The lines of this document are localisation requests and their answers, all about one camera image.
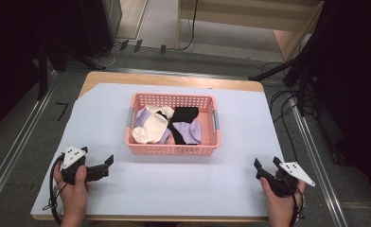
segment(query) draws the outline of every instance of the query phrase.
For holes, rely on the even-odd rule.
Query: black tape mark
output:
[[[64,113],[68,108],[68,105],[70,105],[70,104],[69,103],[63,103],[63,102],[56,102],[56,105],[63,105],[64,106],[64,109],[62,110],[62,113],[58,118],[58,121],[60,121],[60,120],[62,120],[62,117],[64,116]]]

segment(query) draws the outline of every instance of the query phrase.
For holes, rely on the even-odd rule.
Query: floor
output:
[[[203,37],[199,38],[200,35],[204,36],[201,31],[201,33],[196,33],[197,37],[194,40],[196,47],[192,51],[168,51],[162,55],[160,54],[160,45],[166,44],[169,47],[170,44],[173,44],[172,38],[170,38],[171,36],[157,38],[157,36],[172,33],[152,32],[155,28],[147,26],[147,21],[150,21],[148,18],[153,18],[153,10],[150,9],[154,9],[151,3],[148,5],[137,37],[137,39],[143,39],[144,48],[141,48],[139,52],[134,52],[134,46],[131,45],[124,50],[115,49],[113,52],[116,61],[107,67],[107,70],[120,71],[127,68],[143,72],[145,70],[161,73],[182,72],[195,77],[246,80],[247,77],[259,75],[262,71],[278,64],[267,64],[268,62],[281,61],[278,58],[281,57],[278,48],[274,43],[271,44],[269,31],[263,31],[261,37],[254,39],[255,41],[269,40],[268,44],[263,45],[267,47],[262,49],[244,50],[242,47],[232,46],[235,44],[225,44],[220,35],[211,35],[209,42],[212,43],[205,45],[206,41],[203,40]],[[187,21],[184,23],[183,27],[187,27]],[[223,29],[218,31],[219,33],[226,29],[238,29],[238,27],[218,27],[218,25],[209,24],[200,26],[212,26],[209,28],[212,29],[211,31]],[[232,37],[226,38],[226,40],[235,40],[237,44],[240,41],[238,38]],[[197,50],[200,45],[206,49],[197,52],[200,51]],[[218,50],[218,45],[222,45],[222,49]],[[86,74],[90,71],[81,63],[71,60],[70,57],[67,59],[68,69],[65,72],[52,74],[51,78],[54,79],[54,83],[44,100],[36,101],[38,87],[35,86],[0,124],[0,173],[7,177],[4,182],[0,182],[3,185],[0,188],[0,226],[56,226],[53,221],[33,219],[29,212],[50,160],[60,143],[65,124],[69,120],[72,104],[77,99]],[[109,63],[112,62],[113,56],[111,53],[106,53],[97,60]],[[276,92],[285,89],[281,82],[283,77],[283,73],[279,73],[262,81],[268,104],[271,103],[271,98]],[[274,103],[274,119],[280,115],[280,107],[286,98],[287,96],[282,96]],[[62,114],[63,106],[57,104],[58,102],[70,104],[61,120],[58,119]],[[30,126],[27,125],[29,116],[34,120]],[[297,119],[292,112],[285,115],[285,122],[298,153],[298,161],[313,180],[320,184],[319,175],[323,173],[317,172],[313,167],[306,146],[307,142],[299,129],[300,125]],[[371,226],[371,187],[366,176],[354,166],[334,164],[329,145],[319,123],[312,116],[307,116],[304,120],[307,122],[325,174],[337,196],[336,201],[342,207],[345,219],[337,220],[330,214],[330,201],[325,199],[327,189],[317,185],[307,191],[306,218],[298,221],[296,226]],[[21,132],[23,126],[28,129],[28,133]],[[290,140],[284,125],[278,120],[274,123],[274,127],[285,160],[293,160]],[[5,168],[4,161],[5,163],[13,162],[13,167]],[[268,226],[268,224],[266,222],[251,223],[251,226]]]
[[[142,40],[142,46],[145,47],[176,47],[177,1],[121,0],[121,3],[123,10],[131,10],[128,14],[123,13],[122,25],[125,30],[123,28],[120,34],[119,29],[117,36],[120,40],[129,39],[133,44]],[[187,46],[191,40],[193,11],[189,13],[189,20],[182,20],[180,47]],[[139,33],[134,35],[126,31],[137,29]],[[186,52],[258,61],[283,61],[274,32],[270,29],[198,22],[195,23],[194,35],[193,43]]]
[[[121,11],[124,12],[116,34],[117,38],[136,40],[144,21],[148,0],[121,0]]]

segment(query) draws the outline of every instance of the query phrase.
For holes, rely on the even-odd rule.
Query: basket handle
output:
[[[215,129],[219,130],[219,117],[218,117],[218,111],[217,110],[215,110],[213,112],[213,116],[215,118]]]
[[[127,127],[130,127],[132,125],[132,120],[133,120],[133,107],[130,107],[129,109],[129,115],[127,117]]]

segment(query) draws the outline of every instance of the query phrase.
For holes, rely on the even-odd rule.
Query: pink plastic basket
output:
[[[202,141],[199,145],[175,145],[172,138],[164,145],[138,144],[132,136],[135,117],[146,105],[175,107],[198,107],[196,118],[202,126]],[[132,96],[129,117],[126,127],[126,144],[136,154],[163,155],[211,155],[221,142],[218,111],[215,98],[212,96],[172,95],[172,94],[134,94]]]

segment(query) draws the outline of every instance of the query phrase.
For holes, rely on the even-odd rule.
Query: finger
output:
[[[76,185],[83,186],[86,179],[86,167],[79,166],[76,173]]]
[[[304,194],[304,191],[306,190],[306,184],[303,181],[299,180],[297,187],[300,190],[301,194]]]
[[[55,169],[53,170],[53,178],[55,179],[56,182],[60,182],[62,180],[62,173],[60,171],[61,166],[62,166],[62,161],[59,161],[56,164]]]
[[[266,194],[266,196],[268,197],[272,195],[273,192],[272,192],[271,186],[268,183],[268,180],[266,180],[266,178],[263,178],[263,177],[259,178],[259,180],[261,182],[262,190]]]

